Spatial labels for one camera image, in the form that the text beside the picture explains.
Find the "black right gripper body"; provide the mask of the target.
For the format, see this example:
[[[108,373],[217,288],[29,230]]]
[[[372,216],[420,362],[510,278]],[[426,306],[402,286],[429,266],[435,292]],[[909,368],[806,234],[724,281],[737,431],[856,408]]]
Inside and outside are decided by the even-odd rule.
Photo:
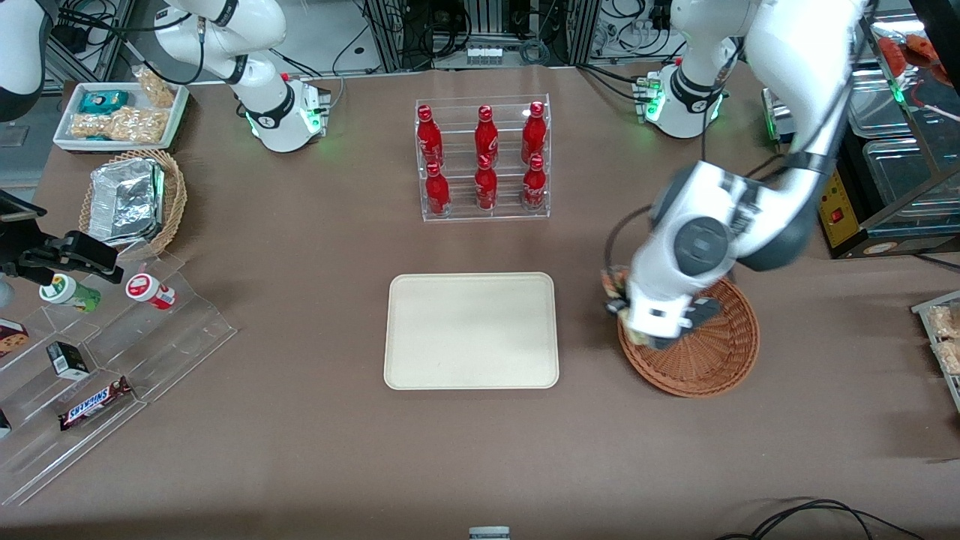
[[[44,209],[1,191],[1,263],[2,272],[37,283],[37,271],[24,266],[21,256],[31,249],[44,245],[44,233],[37,219],[44,216]]]

